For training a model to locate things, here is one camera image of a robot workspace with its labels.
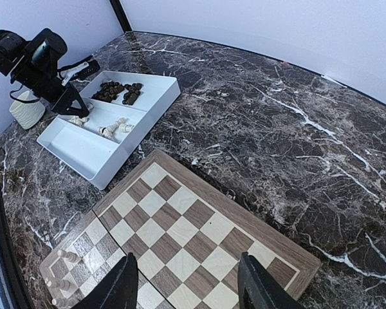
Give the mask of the wooden chess board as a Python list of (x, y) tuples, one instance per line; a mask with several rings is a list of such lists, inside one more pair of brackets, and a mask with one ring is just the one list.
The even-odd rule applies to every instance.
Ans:
[[(59, 249), (79, 257), (69, 263)], [(86, 214), (41, 263), (70, 282), (52, 298), (81, 300), (119, 260), (138, 263), (138, 308), (238, 308), (247, 252), (294, 299), (320, 260), (161, 151), (154, 151)]]

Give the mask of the white plastic divided tray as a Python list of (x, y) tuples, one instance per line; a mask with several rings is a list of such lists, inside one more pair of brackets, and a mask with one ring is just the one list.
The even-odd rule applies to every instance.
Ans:
[[(104, 102), (93, 98), (104, 82), (141, 84), (142, 88), (131, 105), (123, 103), (123, 93)], [(102, 71), (80, 92), (84, 102), (93, 107), (89, 116), (80, 121), (59, 115), (37, 141), (103, 190), (180, 93), (175, 77)]]

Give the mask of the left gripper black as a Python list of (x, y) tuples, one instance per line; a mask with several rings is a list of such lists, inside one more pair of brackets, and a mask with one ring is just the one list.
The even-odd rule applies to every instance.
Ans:
[(68, 48), (61, 36), (43, 29), (22, 50), (22, 58), (10, 73), (10, 82), (19, 82), (38, 98), (53, 104), (60, 115), (87, 117), (89, 110), (78, 91), (58, 78), (58, 60)]

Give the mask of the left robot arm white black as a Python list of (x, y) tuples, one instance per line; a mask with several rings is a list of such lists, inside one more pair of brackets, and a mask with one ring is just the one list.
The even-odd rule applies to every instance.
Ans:
[(68, 47), (61, 36), (48, 28), (27, 41), (14, 32), (0, 30), (0, 72), (10, 76), (10, 82), (19, 82), (33, 92), (33, 100), (18, 99), (33, 104), (40, 99), (53, 104), (52, 111), (60, 115), (87, 117), (89, 110), (77, 89), (68, 80), (58, 76), (58, 60)]

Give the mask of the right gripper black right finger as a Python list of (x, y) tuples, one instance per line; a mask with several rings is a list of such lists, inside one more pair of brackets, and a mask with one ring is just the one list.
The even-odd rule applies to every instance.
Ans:
[(239, 308), (304, 308), (247, 252), (241, 254), (237, 273)]

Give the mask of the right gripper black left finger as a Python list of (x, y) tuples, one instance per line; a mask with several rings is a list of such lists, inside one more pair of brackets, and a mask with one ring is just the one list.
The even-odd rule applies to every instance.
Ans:
[(80, 301), (80, 308), (136, 308), (137, 295), (138, 265), (129, 253)]

